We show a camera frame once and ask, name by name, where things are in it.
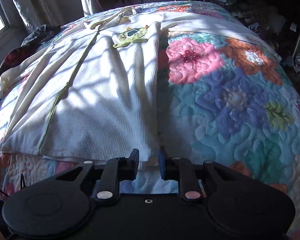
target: purple flower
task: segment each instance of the purple flower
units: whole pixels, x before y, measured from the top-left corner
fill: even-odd
[[[197,104],[215,115],[216,127],[224,138],[241,131],[244,123],[263,128],[267,124],[268,102],[264,89],[240,68],[221,68],[202,77],[211,89],[200,95]]]

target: embroidered patch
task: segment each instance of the embroidered patch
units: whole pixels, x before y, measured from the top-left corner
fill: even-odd
[[[114,48],[127,47],[130,43],[148,41],[148,39],[142,39],[142,37],[146,35],[148,28],[149,28],[148,25],[146,25],[146,27],[144,28],[134,28],[134,29],[127,27],[126,31],[119,35],[119,40],[122,43],[114,44],[113,47]]]

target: colorful bedspread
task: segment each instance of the colorful bedspread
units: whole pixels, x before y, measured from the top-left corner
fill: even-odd
[[[205,2],[133,7],[139,13],[192,12],[239,24],[223,8]],[[119,10],[65,25],[46,46],[82,21]],[[300,239],[300,99],[282,68],[269,51],[223,36],[172,32],[161,37],[159,47],[157,118],[168,154],[197,164],[215,160],[285,192],[296,206],[290,235]],[[0,102],[0,140],[24,82]],[[21,173],[30,185],[73,165],[0,154],[0,188],[13,194],[20,189]],[[126,193],[170,193],[178,185],[162,181],[158,167],[149,167],[120,188]]]

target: green monster patch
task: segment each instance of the green monster patch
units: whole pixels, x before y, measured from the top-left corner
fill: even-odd
[[[148,41],[148,39],[141,38],[146,35],[148,28],[149,28],[148,25],[146,25],[146,27],[144,28],[131,29],[130,27],[128,27],[124,33],[121,33],[119,35],[119,40],[122,41],[122,43],[114,44],[113,47],[114,48],[127,47],[130,43]]]

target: applique eye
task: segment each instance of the applique eye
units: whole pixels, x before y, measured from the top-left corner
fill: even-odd
[[[131,37],[133,34],[138,33],[139,31],[136,30],[131,30],[129,32],[127,32],[127,36]]]

